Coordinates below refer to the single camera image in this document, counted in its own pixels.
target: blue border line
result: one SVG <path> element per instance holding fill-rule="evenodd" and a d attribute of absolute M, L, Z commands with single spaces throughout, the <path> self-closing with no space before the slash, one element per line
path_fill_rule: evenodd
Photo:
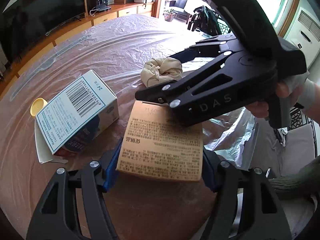
<path fill-rule="evenodd" d="M 64 140 L 64 142 L 61 143 L 61 144 L 56 148 L 56 150 L 59 149 L 62 145 L 64 145 L 64 144 L 66 143 L 66 141 L 68 141 L 72 136 L 74 136 L 74 134 L 75 134 L 76 132 L 78 132 L 84 125 L 87 124 L 88 121 L 90 121 L 90 120 L 92 119 L 92 117 L 94 117 L 98 112 L 101 111 L 101 109 L 102 109 L 103 107 L 106 106 L 106 104 L 101 100 L 101 98 L 97 95 L 97 93 L 92 89 L 92 87 L 89 85 L 89 83 L 88 83 L 88 82 L 85 80 L 85 78 L 82 77 L 82 76 L 79 77 L 78 79 L 76 79 L 75 81 L 73 81 L 73 82 L 72 82 L 70 85 L 68 85 L 66 88 L 70 87 L 73 83 L 75 83 L 76 81 L 78 81 L 78 80 L 81 79 L 81 78 L 84 79 L 84 81 L 87 83 L 87 85 L 91 88 L 92 92 L 94 92 L 94 93 L 96 94 L 96 97 L 100 99 L 101 103 L 103 103 L 103 106 L 102 106 L 97 112 L 95 112 L 93 115 L 91 115 L 85 122 L 83 122 L 83 125 L 82 125 L 81 127 L 79 127 L 77 130 L 75 130 L 75 132 L 71 133 L 71 135 L 69 135 L 69 137 L 67 137 L 67 138 Z M 42 112 L 48 105 L 49 105 L 49 104 L 47 104 L 47 105 L 37 114 L 36 118 L 37 118 L 37 121 L 39 121 L 38 124 L 40 123 L 40 120 L 39 120 L 39 118 L 38 118 L 38 115 L 41 114 L 41 112 Z M 42 125 L 40 125 L 40 126 L 41 126 L 41 129 L 42 129 L 43 134 L 45 135 L 47 141 L 49 141 L 49 140 L 48 140 L 48 137 L 47 137 L 47 134 L 46 134 L 46 133 L 44 132 L 44 130 L 43 130 Z M 50 148 L 52 149 L 52 152 L 54 152 L 55 150 L 53 150 L 53 148 L 52 148 L 52 146 L 51 146 L 50 143 L 49 143 L 49 146 L 50 146 Z"/>

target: beige cloth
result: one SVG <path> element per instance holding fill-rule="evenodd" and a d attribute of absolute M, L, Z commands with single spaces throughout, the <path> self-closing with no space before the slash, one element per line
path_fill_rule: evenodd
<path fill-rule="evenodd" d="M 180 80 L 182 64 L 179 60 L 167 58 L 152 58 L 144 64 L 141 80 L 146 87 L 151 87 L 170 80 Z"/>

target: television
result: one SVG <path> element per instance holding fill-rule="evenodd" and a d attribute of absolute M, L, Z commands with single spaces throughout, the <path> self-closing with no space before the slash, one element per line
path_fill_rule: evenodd
<path fill-rule="evenodd" d="M 7 59 L 12 62 L 52 29 L 84 13 L 84 0 L 10 0 L 0 16 Z"/>

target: plastic sheet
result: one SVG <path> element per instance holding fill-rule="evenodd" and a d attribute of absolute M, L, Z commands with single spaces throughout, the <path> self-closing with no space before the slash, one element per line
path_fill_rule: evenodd
<path fill-rule="evenodd" d="M 38 97 L 49 101 L 90 69 L 116 93 L 120 119 L 65 165 L 68 170 L 79 169 L 99 159 L 124 135 L 134 93 L 144 87 L 140 80 L 144 63 L 152 57 L 172 55 L 200 39 L 197 32 L 175 29 L 155 18 L 120 17 L 54 47 L 18 79 L 0 102 L 0 207 L 23 237 L 45 186 L 63 166 L 38 162 L 34 120 L 29 113 L 32 102 Z M 184 64 L 184 75 L 208 61 Z M 204 143 L 212 149 L 236 148 L 239 137 L 249 135 L 246 118 L 248 112 L 237 110 L 205 122 Z M 104 197 L 121 240 L 188 239 L 207 219 L 214 202 L 214 194 L 202 181 L 164 183 L 126 174 L 120 174 Z M 77 200 L 81 229 L 89 236 L 79 191 Z"/>

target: yellow bottle cap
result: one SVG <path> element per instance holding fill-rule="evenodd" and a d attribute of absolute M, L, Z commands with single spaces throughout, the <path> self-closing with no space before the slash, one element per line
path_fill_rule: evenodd
<path fill-rule="evenodd" d="M 30 114 L 33 118 L 48 104 L 43 98 L 37 98 L 30 107 Z"/>

